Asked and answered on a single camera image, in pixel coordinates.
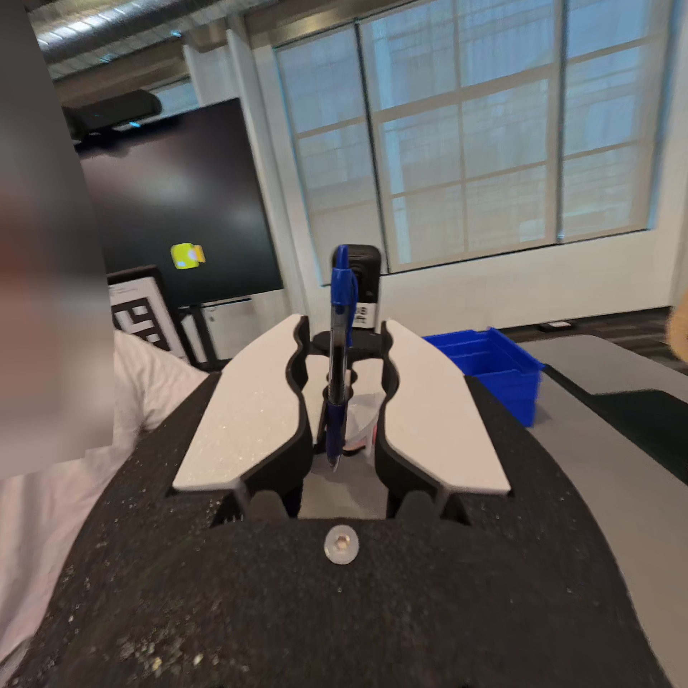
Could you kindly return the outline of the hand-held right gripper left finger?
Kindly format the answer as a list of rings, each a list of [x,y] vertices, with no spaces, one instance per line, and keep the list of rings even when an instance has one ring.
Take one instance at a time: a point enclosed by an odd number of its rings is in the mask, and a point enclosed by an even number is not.
[[[245,506],[271,491],[289,517],[298,517],[313,460],[304,398],[309,348],[309,319],[293,314],[223,368],[171,485],[175,492],[230,491]]]

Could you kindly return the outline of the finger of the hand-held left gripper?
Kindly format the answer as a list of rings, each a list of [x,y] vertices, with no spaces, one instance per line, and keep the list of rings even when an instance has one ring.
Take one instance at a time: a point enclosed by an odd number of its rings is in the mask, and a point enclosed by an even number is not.
[[[351,427],[368,427],[377,420],[384,400],[382,385],[383,366],[354,365],[352,394],[348,401],[348,424]]]
[[[307,383],[303,389],[307,419],[311,431],[318,431],[321,422],[322,407],[327,396],[328,371],[309,369]]]

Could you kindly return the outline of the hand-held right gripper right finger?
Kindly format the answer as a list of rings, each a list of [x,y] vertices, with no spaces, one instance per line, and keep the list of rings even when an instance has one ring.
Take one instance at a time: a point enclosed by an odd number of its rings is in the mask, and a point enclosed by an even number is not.
[[[400,322],[384,321],[381,336],[374,467],[389,511],[412,492],[427,494],[439,512],[455,495],[508,496],[510,482],[464,374]]]

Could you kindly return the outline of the blue retractable pen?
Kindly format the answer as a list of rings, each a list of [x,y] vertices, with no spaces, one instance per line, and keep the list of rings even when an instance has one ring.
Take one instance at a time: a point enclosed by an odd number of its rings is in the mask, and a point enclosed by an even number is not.
[[[358,282],[349,264],[349,247],[339,245],[334,254],[330,284],[330,364],[325,408],[325,452],[336,469],[343,454],[347,420],[348,351],[358,302]]]

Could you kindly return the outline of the blue plastic bin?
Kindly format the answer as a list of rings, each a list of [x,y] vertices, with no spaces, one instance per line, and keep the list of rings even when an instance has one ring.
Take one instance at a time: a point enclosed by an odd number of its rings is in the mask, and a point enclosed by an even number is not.
[[[463,330],[426,336],[466,376],[482,383],[519,421],[530,428],[544,365],[501,331]]]

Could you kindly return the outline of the white cabinet black legs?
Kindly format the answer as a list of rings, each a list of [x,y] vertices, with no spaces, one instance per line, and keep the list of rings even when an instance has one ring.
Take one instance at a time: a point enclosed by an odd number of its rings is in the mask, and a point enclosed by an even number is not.
[[[251,298],[181,307],[180,322],[197,361],[205,372],[222,369],[261,334]]]

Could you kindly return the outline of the black white marker board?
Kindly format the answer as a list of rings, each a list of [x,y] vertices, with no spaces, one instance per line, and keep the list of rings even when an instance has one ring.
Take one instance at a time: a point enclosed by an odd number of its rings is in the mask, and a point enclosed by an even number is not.
[[[177,311],[170,305],[162,275],[155,265],[107,275],[114,327],[173,356],[197,365],[191,342]]]

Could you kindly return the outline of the large grid window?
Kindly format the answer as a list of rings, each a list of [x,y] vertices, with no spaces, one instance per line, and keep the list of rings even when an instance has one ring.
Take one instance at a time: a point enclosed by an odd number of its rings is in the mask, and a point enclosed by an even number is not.
[[[323,283],[648,228],[672,1],[416,1],[274,51]]]

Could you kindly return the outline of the black video bar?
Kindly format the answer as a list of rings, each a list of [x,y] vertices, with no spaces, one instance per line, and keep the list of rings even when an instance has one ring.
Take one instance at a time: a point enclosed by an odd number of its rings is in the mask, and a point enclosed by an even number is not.
[[[159,116],[162,103],[149,91],[135,90],[89,105],[61,109],[72,138],[82,140],[92,133]]]

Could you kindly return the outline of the large black wall screen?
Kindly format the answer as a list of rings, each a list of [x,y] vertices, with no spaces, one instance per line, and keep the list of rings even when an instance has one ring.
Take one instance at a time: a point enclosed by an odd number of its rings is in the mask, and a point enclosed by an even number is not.
[[[108,273],[155,266],[173,307],[283,288],[240,99],[92,135],[76,152]]]

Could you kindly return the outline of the silver ceiling duct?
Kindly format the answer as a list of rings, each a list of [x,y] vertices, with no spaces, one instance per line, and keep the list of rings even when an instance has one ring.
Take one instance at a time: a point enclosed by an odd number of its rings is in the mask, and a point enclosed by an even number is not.
[[[232,1],[53,1],[28,13],[47,64],[57,64],[177,20],[224,15]]]

